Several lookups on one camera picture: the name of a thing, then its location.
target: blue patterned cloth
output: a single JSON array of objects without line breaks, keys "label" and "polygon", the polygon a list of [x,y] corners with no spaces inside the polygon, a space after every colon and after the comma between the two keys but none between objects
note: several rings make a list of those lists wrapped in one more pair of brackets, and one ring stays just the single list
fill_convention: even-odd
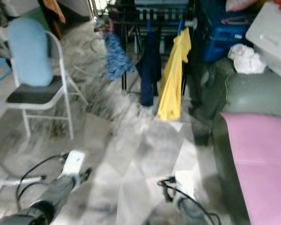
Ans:
[{"label": "blue patterned cloth", "polygon": [[121,78],[126,71],[133,72],[132,62],[128,59],[120,44],[120,39],[113,33],[105,36],[107,48],[107,76],[114,81]]}]

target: light blue cushion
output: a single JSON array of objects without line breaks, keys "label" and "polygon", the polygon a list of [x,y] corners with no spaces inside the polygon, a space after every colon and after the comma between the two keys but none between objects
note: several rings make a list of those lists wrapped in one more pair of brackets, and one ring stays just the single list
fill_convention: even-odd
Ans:
[{"label": "light blue cushion", "polygon": [[19,81],[33,87],[48,86],[53,74],[42,25],[29,18],[15,19],[8,26],[7,35]]}]

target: hanging clothes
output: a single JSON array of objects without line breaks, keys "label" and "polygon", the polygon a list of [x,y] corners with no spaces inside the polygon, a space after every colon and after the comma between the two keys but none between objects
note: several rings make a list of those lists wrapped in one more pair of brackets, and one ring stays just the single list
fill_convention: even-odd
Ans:
[{"label": "hanging clothes", "polygon": [[186,28],[174,39],[174,46],[161,81],[161,101],[158,116],[162,120],[177,120],[181,115],[182,61],[188,62],[191,38]]},{"label": "hanging clothes", "polygon": [[140,104],[143,106],[152,106],[154,96],[158,96],[157,82],[161,79],[159,45],[160,30],[149,31],[144,55],[136,65],[141,77]]},{"label": "hanging clothes", "polygon": [[107,76],[110,80],[116,80],[123,76],[124,72],[133,72],[132,62],[120,44],[120,39],[111,33],[105,36],[107,49]]}]

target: pink item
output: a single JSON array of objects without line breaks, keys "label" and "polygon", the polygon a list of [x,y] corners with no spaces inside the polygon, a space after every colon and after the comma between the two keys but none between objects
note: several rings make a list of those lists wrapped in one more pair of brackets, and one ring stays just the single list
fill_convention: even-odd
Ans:
[{"label": "pink item", "polygon": [[236,12],[248,8],[258,0],[227,0],[226,12]]},{"label": "pink item", "polygon": [[281,225],[281,118],[223,113],[252,225]]}]

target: navy blue cloth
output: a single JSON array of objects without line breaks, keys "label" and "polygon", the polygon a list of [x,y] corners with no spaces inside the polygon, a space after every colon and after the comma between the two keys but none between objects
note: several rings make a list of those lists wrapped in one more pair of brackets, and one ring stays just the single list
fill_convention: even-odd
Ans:
[{"label": "navy blue cloth", "polygon": [[140,103],[143,106],[152,106],[154,96],[158,96],[157,82],[161,79],[159,46],[160,30],[148,32],[146,50],[136,65],[141,77]]},{"label": "navy blue cloth", "polygon": [[113,33],[105,36],[107,49],[107,76],[110,80],[116,80],[123,76],[124,72],[133,72],[132,62],[120,44],[120,39]]}]

